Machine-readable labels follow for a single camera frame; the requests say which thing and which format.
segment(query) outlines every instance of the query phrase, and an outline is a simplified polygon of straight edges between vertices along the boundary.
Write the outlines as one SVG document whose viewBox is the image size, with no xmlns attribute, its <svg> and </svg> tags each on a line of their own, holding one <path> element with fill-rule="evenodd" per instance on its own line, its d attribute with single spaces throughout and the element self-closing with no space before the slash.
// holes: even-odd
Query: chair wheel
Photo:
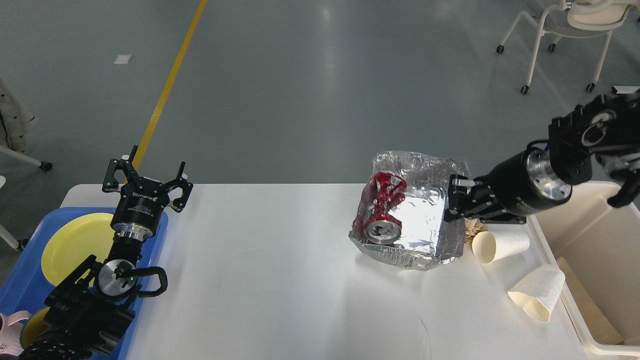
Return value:
<svg viewBox="0 0 640 360">
<path fill-rule="evenodd" d="M 18 240 L 18 251 L 23 251 L 25 247 L 27 247 L 27 243 L 29 243 L 29 239 L 21 239 Z"/>
<path fill-rule="evenodd" d="M 52 164 L 52 163 L 49 163 L 48 161 L 43 161 L 43 162 L 40 164 L 40 168 L 41 168 L 42 170 L 44 170 L 45 172 L 47 172 L 47 171 L 49 171 L 49 170 L 51 170 L 51 169 L 53 168 L 53 164 Z"/>
</svg>

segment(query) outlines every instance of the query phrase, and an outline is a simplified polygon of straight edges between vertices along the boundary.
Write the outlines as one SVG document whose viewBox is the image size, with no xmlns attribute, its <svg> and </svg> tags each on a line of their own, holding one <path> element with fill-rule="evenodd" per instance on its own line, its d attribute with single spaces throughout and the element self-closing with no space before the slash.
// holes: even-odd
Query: black cable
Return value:
<svg viewBox="0 0 640 360">
<path fill-rule="evenodd" d="M 527 150 L 531 149 L 533 145 L 538 145 L 539 143 L 549 143 L 547 139 L 533 140 L 532 142 L 527 144 Z"/>
</svg>

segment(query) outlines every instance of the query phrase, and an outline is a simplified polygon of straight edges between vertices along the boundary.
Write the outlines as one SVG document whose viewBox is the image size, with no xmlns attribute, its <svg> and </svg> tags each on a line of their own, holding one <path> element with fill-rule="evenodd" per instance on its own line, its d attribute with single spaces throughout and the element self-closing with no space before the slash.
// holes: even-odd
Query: yellow floor line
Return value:
<svg viewBox="0 0 640 360">
<path fill-rule="evenodd" d="M 166 99 L 169 97 L 169 93 L 171 92 L 171 87 L 173 86 L 175 77 L 178 74 L 178 70 L 180 70 L 180 65 L 182 65 L 182 59 L 184 59 L 184 54 L 187 52 L 187 48 L 189 47 L 189 43 L 191 42 L 191 37 L 193 37 L 193 33 L 195 32 L 196 26 L 198 26 L 198 21 L 200 20 L 200 16 L 202 15 L 202 10 L 204 10 L 204 6 L 206 4 L 207 0 L 200 0 L 198 10 L 196 10 L 195 15 L 193 16 L 193 20 L 191 20 L 191 25 L 189 25 L 189 29 L 187 30 L 187 35 L 184 36 L 182 46 L 180 46 L 180 51 L 175 57 L 175 61 L 173 62 L 173 67 L 171 68 L 169 77 L 164 83 L 164 88 L 162 89 L 162 93 L 160 94 L 160 98 L 158 99 L 156 108 L 154 109 L 154 113 L 151 115 L 151 119 L 149 120 L 147 129 L 145 130 L 145 134 L 142 136 L 142 140 L 140 141 L 140 145 L 138 146 L 136 157 L 133 159 L 133 166 L 135 168 L 138 168 L 140 166 L 142 158 L 144 158 L 145 156 L 145 152 L 147 151 L 147 147 L 149 146 L 149 142 L 151 141 L 151 136 L 153 136 L 154 130 L 156 130 L 158 119 L 160 119 L 160 114 L 162 114 L 164 104 L 166 103 Z"/>
</svg>

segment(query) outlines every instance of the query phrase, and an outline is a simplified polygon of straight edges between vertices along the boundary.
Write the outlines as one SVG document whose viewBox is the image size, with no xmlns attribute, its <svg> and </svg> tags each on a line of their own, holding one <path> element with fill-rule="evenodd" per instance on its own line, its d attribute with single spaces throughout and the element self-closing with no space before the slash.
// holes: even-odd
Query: plastic bin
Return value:
<svg viewBox="0 0 640 360">
<path fill-rule="evenodd" d="M 40 266 L 42 252 L 51 239 L 51 236 L 69 221 L 89 213 L 112 213 L 114 208 L 61 208 L 55 209 L 45 216 L 34 232 L 29 244 L 20 255 L 9 277 L 0 288 L 0 313 L 12 314 L 18 310 L 28 310 L 35 314 L 45 307 L 44 300 L 50 294 L 54 286 L 45 279 Z M 160 226 L 153 238 L 146 240 L 142 248 L 142 259 L 139 267 L 152 266 L 157 263 L 162 251 L 168 217 L 163 214 Z M 142 280 L 143 289 L 149 288 L 150 278 Z M 132 310 L 138 315 L 141 311 L 144 299 L 138 298 L 132 305 Z M 110 356 L 93 353 L 91 360 L 123 360 L 127 357 L 131 345 L 134 328 L 138 318 L 127 329 L 118 345 Z"/>
<path fill-rule="evenodd" d="M 564 257 L 595 303 L 625 339 L 624 345 L 585 347 L 596 353 L 640 356 L 640 211 L 631 204 L 614 209 L 607 199 L 620 187 L 590 181 L 573 187 L 564 205 L 536 214 L 556 258 Z M 576 331 L 589 334 L 584 321 Z"/>
</svg>

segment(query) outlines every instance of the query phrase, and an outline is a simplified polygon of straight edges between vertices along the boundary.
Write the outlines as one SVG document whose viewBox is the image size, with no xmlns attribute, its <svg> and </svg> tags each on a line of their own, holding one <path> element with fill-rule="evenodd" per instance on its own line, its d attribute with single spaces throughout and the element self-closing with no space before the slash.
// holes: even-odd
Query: blue tray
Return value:
<svg viewBox="0 0 640 360">
<path fill-rule="evenodd" d="M 45 216 L 35 233 L 29 240 L 24 252 L 20 255 L 18 262 L 11 270 L 9 277 L 0 288 L 0 313 L 12 314 L 19 310 L 28 310 L 35 314 L 45 307 L 44 300 L 49 296 L 54 286 L 47 281 L 42 273 L 40 266 L 42 252 L 51 239 L 61 227 L 71 220 L 90 213 L 111 213 L 115 208 L 61 208 L 50 212 Z M 153 238 L 147 239 L 142 247 L 142 259 L 138 262 L 137 267 L 144 268 L 154 266 L 160 257 L 164 236 L 166 235 L 166 225 L 169 219 L 163 213 L 158 231 Z M 147 290 L 149 278 L 142 280 L 143 289 Z M 138 298 L 132 305 L 132 310 L 138 314 L 142 306 L 143 299 Z M 96 360 L 117 360 L 125 359 L 133 330 L 137 323 L 137 317 L 129 326 L 129 329 L 120 340 L 118 346 L 113 350 L 109 357 L 94 353 L 90 359 Z"/>
</svg>

